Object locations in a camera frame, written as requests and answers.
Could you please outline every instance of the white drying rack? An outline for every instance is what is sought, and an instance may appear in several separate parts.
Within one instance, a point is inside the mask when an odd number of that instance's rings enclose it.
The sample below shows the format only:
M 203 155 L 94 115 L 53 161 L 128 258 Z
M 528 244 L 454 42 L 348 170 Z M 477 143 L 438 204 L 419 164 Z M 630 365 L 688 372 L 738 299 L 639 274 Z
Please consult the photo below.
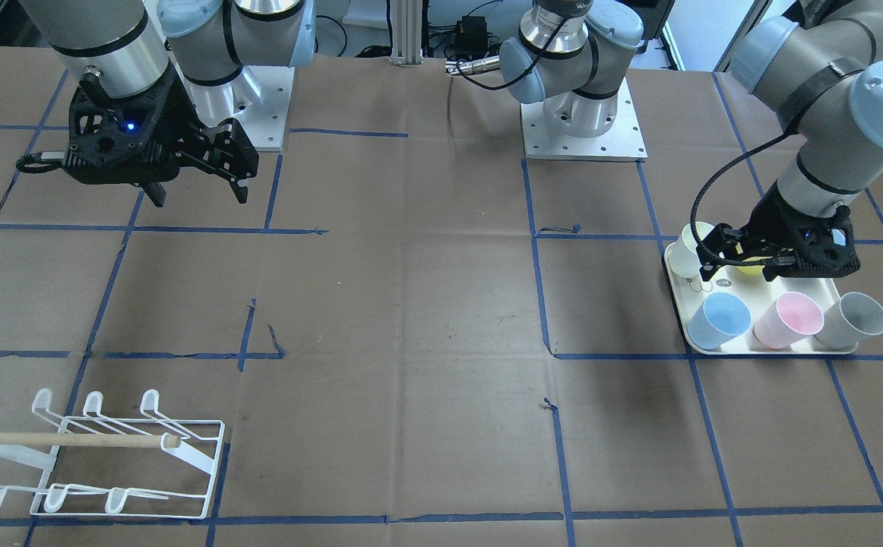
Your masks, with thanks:
M 157 409 L 159 392 L 149 389 L 141 397 L 141 415 L 144 418 L 111 418 L 101 413 L 104 396 L 100 391 L 92 391 L 84 401 L 84 412 L 81 416 L 62 416 L 50 411 L 53 392 L 49 388 L 40 389 L 33 399 L 32 412 L 37 418 L 52 423 L 56 427 L 53 433 L 0 433 L 0 457 L 36 467 L 42 470 L 39 484 L 36 487 L 25 485 L 0 485 L 0 507 L 9 491 L 30 492 L 33 502 L 29 508 L 31 515 L 57 517 L 152 517 L 169 519 L 202 519 L 208 514 L 212 502 L 212 491 L 219 474 L 219 462 L 222 458 L 223 437 L 226 426 L 220 420 L 212 419 L 171 419 Z M 161 433 L 146 432 L 141 426 L 157 426 Z M 216 426 L 214 436 L 201 436 L 189 426 Z M 39 442 L 39 439 L 54 438 L 55 441 Z M 50 444 L 49 453 L 43 453 L 22 446 L 26 444 Z M 206 449 L 214 443 L 213 454 L 209 457 L 195 446 Z M 93 485 L 49 484 L 56 457 L 61 446 L 110 446 L 110 447 L 153 447 L 165 454 L 184 461 L 196 470 L 208 475 L 208 484 L 201 494 L 187 492 L 168 492 L 160 489 L 146 488 L 100 488 Z M 63 503 L 68 495 L 99 495 L 106 496 L 101 511 L 67 512 L 62 511 Z M 128 498 L 147 498 L 154 501 L 171 501 L 171 499 L 194 499 L 202 501 L 201 512 L 197 514 L 173 515 L 159 512 L 125 513 L 125 502 Z

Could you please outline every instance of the gray cup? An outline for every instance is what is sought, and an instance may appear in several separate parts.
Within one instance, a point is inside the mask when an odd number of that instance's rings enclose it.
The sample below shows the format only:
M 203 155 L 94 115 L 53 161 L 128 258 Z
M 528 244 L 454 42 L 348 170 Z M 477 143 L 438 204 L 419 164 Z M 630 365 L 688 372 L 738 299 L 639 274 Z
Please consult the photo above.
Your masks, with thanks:
M 883 334 L 883 308 L 864 293 L 847 293 L 824 314 L 816 335 L 831 349 L 851 349 L 855 343 Z

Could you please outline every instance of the wooden dowel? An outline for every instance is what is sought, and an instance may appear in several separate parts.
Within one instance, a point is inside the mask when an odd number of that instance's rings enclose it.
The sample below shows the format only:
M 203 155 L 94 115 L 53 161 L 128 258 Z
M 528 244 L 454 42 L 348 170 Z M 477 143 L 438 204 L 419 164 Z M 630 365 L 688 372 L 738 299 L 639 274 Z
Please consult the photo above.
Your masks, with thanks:
M 0 444 L 59 447 L 126 447 L 126 449 L 160 449 L 161 435 L 116 435 L 92 433 L 10 433 L 0 432 Z M 181 437 L 168 435 L 165 447 L 175 449 Z

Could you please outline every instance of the floor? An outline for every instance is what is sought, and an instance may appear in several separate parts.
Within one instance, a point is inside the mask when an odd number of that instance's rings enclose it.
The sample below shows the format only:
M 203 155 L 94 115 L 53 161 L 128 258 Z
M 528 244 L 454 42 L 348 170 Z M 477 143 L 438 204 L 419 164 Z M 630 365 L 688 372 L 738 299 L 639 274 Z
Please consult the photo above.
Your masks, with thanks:
M 41 387 L 57 412 L 99 389 L 112 416 L 153 387 L 229 426 L 208 518 L 33 519 L 19 495 L 0 546 L 883 545 L 883 336 L 700 356 L 661 267 L 775 118 L 726 74 L 628 80 L 647 162 L 527 162 L 507 93 L 317 58 L 249 204 L 189 172 L 156 209 L 14 174 L 65 144 L 74 83 L 48 49 L 0 49 L 0 430 L 46 431 Z M 742 222 L 797 146 L 730 171 L 701 217 Z M 837 285 L 883 304 L 883 180 L 855 205 L 865 267 Z

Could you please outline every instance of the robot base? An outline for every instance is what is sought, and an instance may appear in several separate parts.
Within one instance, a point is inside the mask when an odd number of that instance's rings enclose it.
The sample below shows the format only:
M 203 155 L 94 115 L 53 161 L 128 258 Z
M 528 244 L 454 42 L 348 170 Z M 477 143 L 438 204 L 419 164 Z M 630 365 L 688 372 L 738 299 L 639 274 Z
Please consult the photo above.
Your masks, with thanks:
M 251 72 L 257 91 L 260 96 L 257 100 L 251 100 L 242 108 L 236 107 L 232 117 L 240 121 L 242 128 L 249 135 L 249 140 L 260 152 L 282 152 L 283 142 L 286 136 L 286 118 L 290 113 L 290 100 L 293 97 L 293 70 L 287 66 L 247 66 Z M 220 101 L 233 103 L 233 92 L 229 90 L 230 84 L 212 87 L 212 93 L 220 93 Z M 188 85 L 188 92 L 195 99 L 195 87 Z M 195 100 L 195 108 L 198 118 L 205 125 L 218 125 L 222 120 L 220 114 L 213 112 L 210 105 L 216 104 L 215 97 L 205 97 L 204 100 Z
M 596 160 L 635 162 L 647 159 L 644 136 L 630 97 L 627 80 L 618 91 L 619 110 L 614 125 L 598 138 L 576 138 L 564 134 L 546 120 L 543 104 L 522 106 L 522 136 L 526 158 L 533 160 Z

